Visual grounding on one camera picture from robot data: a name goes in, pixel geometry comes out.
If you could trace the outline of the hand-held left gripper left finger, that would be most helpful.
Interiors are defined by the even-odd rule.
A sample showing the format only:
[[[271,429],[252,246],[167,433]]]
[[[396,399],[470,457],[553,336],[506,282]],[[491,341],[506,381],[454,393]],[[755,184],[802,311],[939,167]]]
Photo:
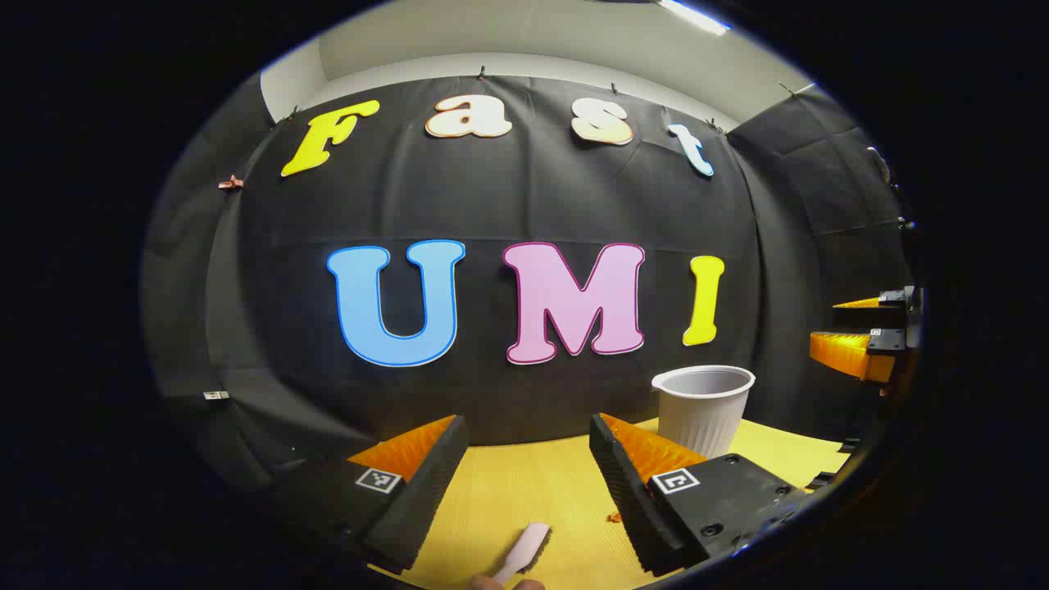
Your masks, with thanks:
[[[415,564],[467,451],[463,415],[449,415],[352,455],[279,479],[279,508],[333,551],[400,574]]]

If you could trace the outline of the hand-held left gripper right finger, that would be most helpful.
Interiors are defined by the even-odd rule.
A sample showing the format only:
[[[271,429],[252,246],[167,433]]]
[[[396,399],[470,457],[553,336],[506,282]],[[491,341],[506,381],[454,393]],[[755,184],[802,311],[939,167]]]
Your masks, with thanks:
[[[705,458],[603,412],[588,419],[588,451],[655,576],[738,554],[813,499],[745,456]]]

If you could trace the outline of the white ribbed garbage bin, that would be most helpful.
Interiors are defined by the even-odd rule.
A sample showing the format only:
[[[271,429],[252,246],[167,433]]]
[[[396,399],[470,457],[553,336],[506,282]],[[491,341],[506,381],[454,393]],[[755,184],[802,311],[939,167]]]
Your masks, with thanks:
[[[755,374],[731,365],[656,374],[651,386],[658,395],[658,433],[705,458],[726,455],[754,384]]]

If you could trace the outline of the small pink broom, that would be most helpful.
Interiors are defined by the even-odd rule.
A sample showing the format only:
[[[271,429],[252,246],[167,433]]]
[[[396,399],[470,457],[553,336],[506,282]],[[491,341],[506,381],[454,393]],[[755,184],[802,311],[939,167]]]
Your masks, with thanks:
[[[506,583],[514,575],[531,569],[547,545],[548,538],[551,538],[551,532],[550,525],[545,523],[529,523],[506,554],[501,567],[492,575],[492,580],[496,583]]]

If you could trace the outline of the yellow wooden desktop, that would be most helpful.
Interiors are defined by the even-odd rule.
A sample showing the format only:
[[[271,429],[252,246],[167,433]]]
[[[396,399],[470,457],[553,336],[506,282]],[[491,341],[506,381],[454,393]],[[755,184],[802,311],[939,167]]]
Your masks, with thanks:
[[[528,572],[547,590],[663,590],[682,569],[644,571],[588,449],[588,436],[506,446],[472,446],[438,504],[415,566],[379,570],[383,590],[467,590],[495,574],[529,523],[553,533]]]

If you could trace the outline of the ceiling light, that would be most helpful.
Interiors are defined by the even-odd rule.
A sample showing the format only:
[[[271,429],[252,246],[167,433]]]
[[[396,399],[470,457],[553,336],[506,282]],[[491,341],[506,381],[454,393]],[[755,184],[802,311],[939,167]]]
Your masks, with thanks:
[[[713,34],[713,36],[724,36],[724,34],[732,29],[731,26],[720,22],[716,18],[708,16],[701,10],[694,10],[694,8],[686,5],[678,0],[656,0],[656,5],[662,7],[663,10],[669,10],[690,24],[693,24],[698,29]]]

